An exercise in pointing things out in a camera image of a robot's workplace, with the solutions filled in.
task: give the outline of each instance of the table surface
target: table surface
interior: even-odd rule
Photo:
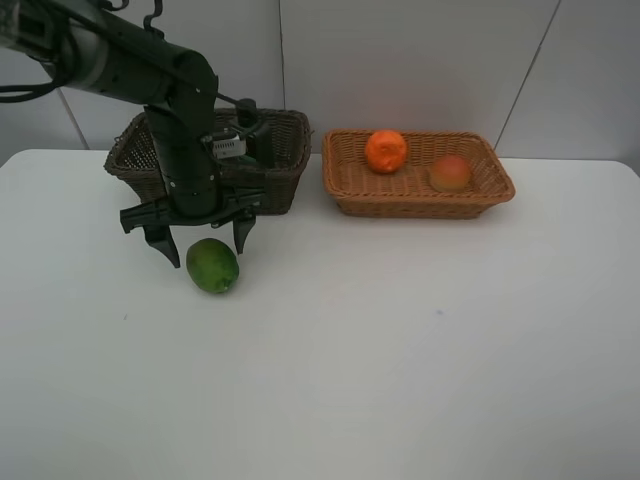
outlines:
[[[481,218],[387,220],[339,213],[314,156],[211,297],[122,233],[104,158],[0,169],[0,478],[640,477],[627,167],[505,160]]]

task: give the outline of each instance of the light brown wicker basket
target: light brown wicker basket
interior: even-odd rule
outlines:
[[[365,217],[475,218],[508,202],[516,191],[489,144],[474,133],[401,132],[407,163],[392,175],[372,172],[364,148],[374,130],[332,130],[324,137],[324,186],[347,215]],[[471,163],[470,185],[460,193],[431,188],[429,166],[455,154]]]

